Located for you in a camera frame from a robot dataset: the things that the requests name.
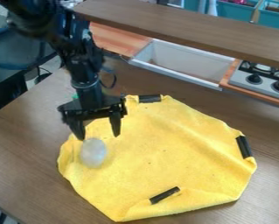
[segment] wooden table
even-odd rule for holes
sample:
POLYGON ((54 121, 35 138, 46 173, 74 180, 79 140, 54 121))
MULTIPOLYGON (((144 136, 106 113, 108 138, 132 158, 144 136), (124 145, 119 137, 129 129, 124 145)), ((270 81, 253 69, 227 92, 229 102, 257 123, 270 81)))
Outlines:
POLYGON ((279 67, 278 29, 139 0, 87 0, 74 10, 102 25, 279 67))
MULTIPOLYGON (((115 93, 171 95, 243 131, 259 165, 235 203, 130 223, 279 224, 279 108, 122 61, 111 60, 108 66, 118 76, 115 93)), ((59 147, 70 133, 56 110, 70 99, 68 82, 59 70, 0 111, 0 207, 23 223, 112 223, 82 199, 56 167, 59 147)))

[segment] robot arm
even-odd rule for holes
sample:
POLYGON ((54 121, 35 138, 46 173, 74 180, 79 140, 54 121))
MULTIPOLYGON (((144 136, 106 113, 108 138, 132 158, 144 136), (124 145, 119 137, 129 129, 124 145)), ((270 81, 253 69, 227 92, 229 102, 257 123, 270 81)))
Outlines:
POLYGON ((89 22, 59 4, 58 0, 0 0, 9 10, 8 24, 24 35, 46 40, 62 58, 72 77, 78 99, 58 107, 64 123, 84 140, 83 121, 109 117, 114 135, 127 115, 123 97, 104 94, 98 73, 104 62, 88 30, 89 22))

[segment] white sink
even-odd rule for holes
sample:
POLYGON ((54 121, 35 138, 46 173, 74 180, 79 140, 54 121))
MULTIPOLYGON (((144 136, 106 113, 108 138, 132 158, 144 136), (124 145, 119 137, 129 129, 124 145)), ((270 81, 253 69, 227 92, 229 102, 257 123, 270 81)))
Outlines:
POLYGON ((129 63, 182 81, 221 90, 219 82, 233 63, 217 53, 153 39, 129 63))

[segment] translucent ball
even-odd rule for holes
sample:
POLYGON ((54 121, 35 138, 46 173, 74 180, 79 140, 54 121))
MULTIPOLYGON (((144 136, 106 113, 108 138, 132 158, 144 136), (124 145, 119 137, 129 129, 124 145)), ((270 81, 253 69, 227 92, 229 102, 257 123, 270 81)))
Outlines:
POLYGON ((89 168, 99 167, 107 155, 106 144, 97 138, 89 138, 83 142, 80 159, 89 168))

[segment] yellow cloth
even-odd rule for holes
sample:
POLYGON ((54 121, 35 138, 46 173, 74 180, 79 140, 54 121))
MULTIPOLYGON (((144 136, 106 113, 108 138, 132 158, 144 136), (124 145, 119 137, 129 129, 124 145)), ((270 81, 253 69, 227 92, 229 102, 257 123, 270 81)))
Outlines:
POLYGON ((108 118, 87 126, 108 155, 100 168, 80 161, 82 142, 71 135, 60 150, 60 173, 74 190, 113 221, 177 214, 237 200, 256 169, 243 159, 241 133, 170 96, 139 103, 127 97, 129 114, 113 137, 108 118), (151 205, 150 198, 174 186, 180 192, 151 205))

